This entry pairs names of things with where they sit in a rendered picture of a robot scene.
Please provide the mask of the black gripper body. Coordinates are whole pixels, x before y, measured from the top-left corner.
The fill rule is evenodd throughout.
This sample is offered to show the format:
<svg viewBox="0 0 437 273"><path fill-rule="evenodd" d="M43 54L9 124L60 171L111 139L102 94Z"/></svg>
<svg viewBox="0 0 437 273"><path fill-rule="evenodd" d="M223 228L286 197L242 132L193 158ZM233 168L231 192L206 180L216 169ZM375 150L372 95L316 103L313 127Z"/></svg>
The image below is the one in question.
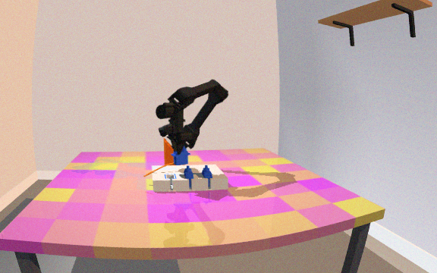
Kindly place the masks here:
<svg viewBox="0 0 437 273"><path fill-rule="evenodd" d="M184 117L171 118L168 122L174 122L176 133L170 133L169 137L176 137L176 140L192 140L193 134L191 132L185 131L184 122L186 119Z"/></svg>

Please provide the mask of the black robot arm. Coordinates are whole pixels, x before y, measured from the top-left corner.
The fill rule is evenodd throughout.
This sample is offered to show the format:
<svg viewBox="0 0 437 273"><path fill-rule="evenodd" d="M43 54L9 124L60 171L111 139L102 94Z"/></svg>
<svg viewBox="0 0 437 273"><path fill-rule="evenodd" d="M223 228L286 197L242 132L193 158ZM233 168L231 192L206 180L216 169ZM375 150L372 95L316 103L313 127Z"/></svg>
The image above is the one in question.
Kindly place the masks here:
<svg viewBox="0 0 437 273"><path fill-rule="evenodd" d="M223 88L216 80L211 79L209 82L203 83L195 87L181 87L177 89L171 96L169 96L169 103L164 102L163 105L159 105L156 109L156 116L159 119L177 118L184 116L184 109L193 104L195 99L208 93L208 100L197 113L196 117L190 124L184 126L185 131L193 134L192 140L187 140L185 148L192 149L195 145L197 137L200 135L200 127L207 119L211 111L216 104L224 102L228 97L228 91ZM176 100L174 100L176 98ZM159 128L160 136L166 137L170 133L176 133L174 122L166 124Z"/></svg>

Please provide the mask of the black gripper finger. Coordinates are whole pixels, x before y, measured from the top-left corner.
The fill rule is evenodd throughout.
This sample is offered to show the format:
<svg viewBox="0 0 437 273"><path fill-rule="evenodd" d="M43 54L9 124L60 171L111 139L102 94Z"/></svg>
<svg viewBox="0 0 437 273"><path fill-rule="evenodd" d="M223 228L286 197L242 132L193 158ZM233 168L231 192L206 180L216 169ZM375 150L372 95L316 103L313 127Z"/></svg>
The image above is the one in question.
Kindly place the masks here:
<svg viewBox="0 0 437 273"><path fill-rule="evenodd" d="M180 155L187 140L176 140L176 139L173 140L176 142L177 153L178 155Z"/></svg>
<svg viewBox="0 0 437 273"><path fill-rule="evenodd" d="M176 142L173 140L173 139L176 139L176 137L175 136L173 136L173 137L167 136L167 138L170 139L172 148L173 148L174 152L176 152L177 151Z"/></svg>

